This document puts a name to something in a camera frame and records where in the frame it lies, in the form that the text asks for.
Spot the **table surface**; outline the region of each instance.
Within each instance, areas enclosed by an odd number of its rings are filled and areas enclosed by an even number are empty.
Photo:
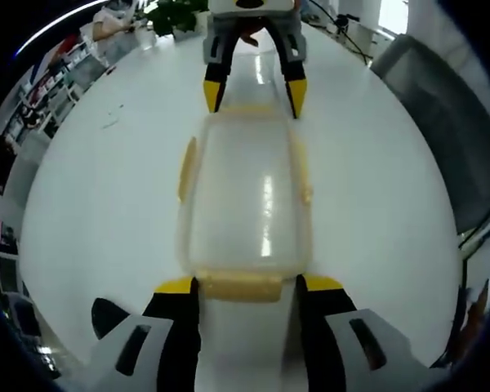
[[[443,179],[380,79],[317,30],[303,33],[308,91],[301,119],[290,121],[314,187],[309,270],[340,280],[430,365],[447,343],[461,272]],[[185,147],[208,116],[201,44],[160,38],[122,59],[65,119],[34,180],[21,273],[83,362],[96,342],[96,297],[138,313],[155,287],[183,274],[176,187]]]

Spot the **gray office chair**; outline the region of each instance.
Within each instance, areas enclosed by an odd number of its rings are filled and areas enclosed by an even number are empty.
[[[416,39],[399,35],[371,67],[425,137],[444,178],[457,232],[490,208],[490,117],[448,64]]]

